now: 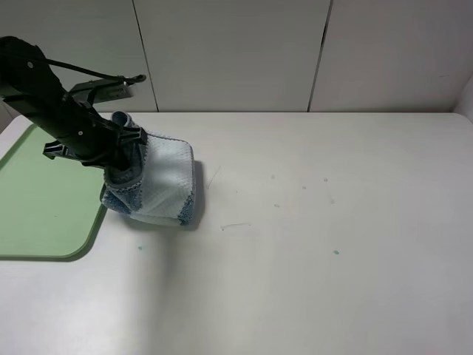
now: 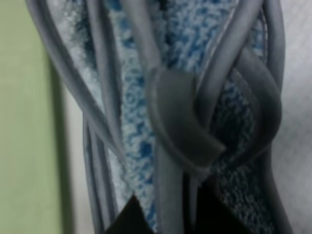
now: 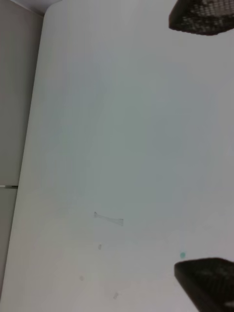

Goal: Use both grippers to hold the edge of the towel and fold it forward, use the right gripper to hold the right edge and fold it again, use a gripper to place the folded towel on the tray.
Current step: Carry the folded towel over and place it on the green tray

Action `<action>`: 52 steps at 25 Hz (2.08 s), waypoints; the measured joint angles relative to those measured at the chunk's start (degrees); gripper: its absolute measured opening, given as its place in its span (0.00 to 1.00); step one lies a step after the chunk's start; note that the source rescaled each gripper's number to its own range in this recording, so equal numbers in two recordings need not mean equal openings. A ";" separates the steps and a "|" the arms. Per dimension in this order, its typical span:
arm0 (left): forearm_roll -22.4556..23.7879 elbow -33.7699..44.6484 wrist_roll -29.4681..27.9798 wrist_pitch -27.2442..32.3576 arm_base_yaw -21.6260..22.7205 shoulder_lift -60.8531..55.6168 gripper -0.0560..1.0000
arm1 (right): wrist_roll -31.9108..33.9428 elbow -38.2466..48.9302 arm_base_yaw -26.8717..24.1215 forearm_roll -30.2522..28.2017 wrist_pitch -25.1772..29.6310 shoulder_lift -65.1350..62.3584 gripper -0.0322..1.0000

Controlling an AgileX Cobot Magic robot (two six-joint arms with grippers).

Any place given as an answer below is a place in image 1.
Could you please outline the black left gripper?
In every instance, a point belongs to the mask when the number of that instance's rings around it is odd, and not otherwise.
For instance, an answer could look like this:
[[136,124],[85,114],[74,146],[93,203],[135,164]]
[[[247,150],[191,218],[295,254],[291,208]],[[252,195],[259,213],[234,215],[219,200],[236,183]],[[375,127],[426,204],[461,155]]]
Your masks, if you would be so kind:
[[76,101],[68,92],[55,94],[55,141],[46,143],[47,158],[67,158],[84,166],[113,166],[121,171],[142,169],[147,133],[102,118],[94,104]]

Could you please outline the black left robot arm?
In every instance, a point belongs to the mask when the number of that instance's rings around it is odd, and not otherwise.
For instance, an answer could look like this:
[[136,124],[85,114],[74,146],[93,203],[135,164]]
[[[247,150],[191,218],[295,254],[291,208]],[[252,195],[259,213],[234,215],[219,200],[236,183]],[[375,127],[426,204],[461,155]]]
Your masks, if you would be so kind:
[[[66,91],[52,67],[91,75],[93,80]],[[140,148],[147,143],[144,129],[106,120],[93,104],[105,89],[145,79],[144,75],[106,75],[54,61],[20,38],[1,38],[1,100],[53,137],[43,151],[49,159],[66,158],[83,166],[121,171],[138,164]]]

